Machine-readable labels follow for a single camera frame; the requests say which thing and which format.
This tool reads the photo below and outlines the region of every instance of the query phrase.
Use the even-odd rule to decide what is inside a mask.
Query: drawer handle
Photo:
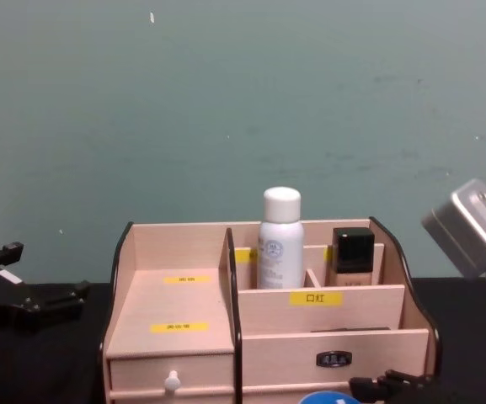
[[[169,372],[168,378],[164,381],[164,387],[167,391],[176,391],[181,386],[181,380],[177,377],[177,371]]]

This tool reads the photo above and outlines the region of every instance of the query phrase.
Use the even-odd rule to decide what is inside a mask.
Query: wooden panel
[[[243,388],[244,404],[297,404],[305,396],[315,391],[338,391],[350,395],[350,385],[346,381],[248,386]]]
[[[330,246],[304,246],[303,265],[305,269],[311,269],[316,275],[318,284],[327,286],[329,284],[329,270],[331,268],[329,260],[331,258]],[[384,245],[377,243],[374,246],[373,272],[371,284],[380,284],[382,271],[382,258]],[[253,247],[237,248],[237,280],[239,290],[257,288],[258,263],[257,255]]]
[[[350,393],[348,382],[341,383],[308,383],[299,385],[258,385],[243,388],[244,404],[297,404],[302,398],[315,391],[339,391]],[[115,404],[234,404],[232,396],[218,395],[217,388],[208,390],[207,396],[192,395],[193,391],[186,391],[183,395],[166,396],[159,391],[156,398],[141,398],[145,394],[139,391],[132,393],[112,394],[112,397],[126,396],[116,399]]]
[[[368,227],[368,219],[304,221],[306,244],[329,244],[335,227]],[[218,268],[226,229],[235,247],[255,247],[259,222],[135,225],[139,269]]]
[[[118,359],[110,362],[110,368],[112,391],[163,391],[164,380],[171,370],[178,372],[181,388],[233,386],[233,356],[229,354]]]
[[[115,278],[114,305],[109,319],[109,324],[102,343],[102,374],[106,401],[108,402],[108,391],[111,386],[109,377],[109,366],[106,351],[108,350],[114,330],[117,327],[123,305],[125,304],[128,291],[131,287],[134,273],[136,272],[136,246],[134,244],[134,230],[131,228],[126,234],[119,253],[119,263]]]
[[[115,400],[115,404],[234,404],[230,396],[145,398],[141,400]]]
[[[376,378],[387,369],[424,372],[428,330],[323,332],[243,337],[244,385],[348,381]],[[339,368],[316,365],[316,354],[348,351],[353,363]]]
[[[409,275],[406,274],[406,271],[409,271],[409,269],[407,267],[407,263],[405,262],[403,252],[398,250],[397,244],[393,240],[393,236],[389,235],[387,230],[376,221],[371,222],[370,228],[376,235],[376,242],[382,242],[385,245],[382,283],[406,285],[400,327],[426,328],[428,330],[432,330],[433,326],[430,323],[428,314],[423,314],[421,310],[424,308],[422,306],[417,306],[415,303],[416,297],[412,295],[414,290],[412,291],[408,287]],[[427,375],[433,375],[436,371],[439,371],[440,364],[436,361],[438,359],[438,355],[441,356],[439,342],[437,341],[435,333],[430,332],[425,363],[425,373]]]
[[[235,391],[232,386],[209,385],[207,387],[180,387],[175,392],[166,391],[162,389],[148,389],[148,390],[126,390],[126,391],[112,391],[109,396],[112,400],[157,400],[157,399],[186,399],[186,398],[202,398],[202,397],[232,397]]]
[[[177,277],[208,277],[206,282],[166,283]],[[218,268],[136,271],[107,355],[141,356],[232,353],[226,296]],[[206,329],[152,332],[156,324],[205,324]]]
[[[335,328],[389,327],[397,329],[403,285],[305,288],[301,290],[243,290],[239,310],[243,335],[312,332]],[[341,294],[341,306],[293,306],[293,291]]]

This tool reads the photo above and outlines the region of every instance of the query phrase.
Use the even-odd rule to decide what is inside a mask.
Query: cosmetic organizer
[[[304,221],[304,288],[257,290],[258,222],[138,225],[115,251],[109,404],[297,404],[388,369],[436,375],[433,322],[375,218]],[[372,284],[327,287],[335,227],[375,234]]]

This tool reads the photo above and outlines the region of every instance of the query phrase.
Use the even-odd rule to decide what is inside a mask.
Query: metal robot arm
[[[468,279],[486,275],[486,185],[473,179],[452,192],[422,225]]]

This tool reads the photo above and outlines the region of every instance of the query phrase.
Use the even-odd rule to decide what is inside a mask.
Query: table surface
[[[42,296],[64,286],[36,285],[35,293]],[[442,384],[486,395],[486,282],[414,279],[414,286],[441,335]],[[95,284],[79,321],[30,335],[1,331],[0,403],[104,402],[97,352],[108,301],[109,286]]]

